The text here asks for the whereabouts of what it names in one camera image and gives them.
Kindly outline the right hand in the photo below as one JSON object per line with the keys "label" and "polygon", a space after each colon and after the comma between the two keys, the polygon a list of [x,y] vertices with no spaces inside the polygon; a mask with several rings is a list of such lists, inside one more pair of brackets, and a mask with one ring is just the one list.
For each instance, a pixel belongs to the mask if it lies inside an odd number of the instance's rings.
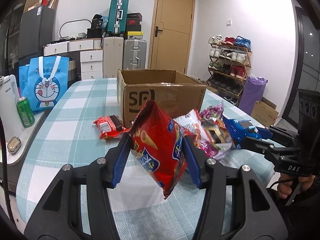
{"label": "right hand", "polygon": [[[314,175],[310,175],[308,177],[299,177],[298,180],[299,180],[299,182],[302,183],[302,186],[301,186],[299,192],[308,190],[311,187],[311,185],[313,184],[314,178],[315,178]],[[288,179],[291,180],[292,176],[281,173],[279,179],[280,180],[288,180]],[[286,199],[292,193],[292,189],[291,189],[292,183],[293,183],[293,181],[279,183],[278,187],[277,187],[278,197],[280,197],[282,199]]]}

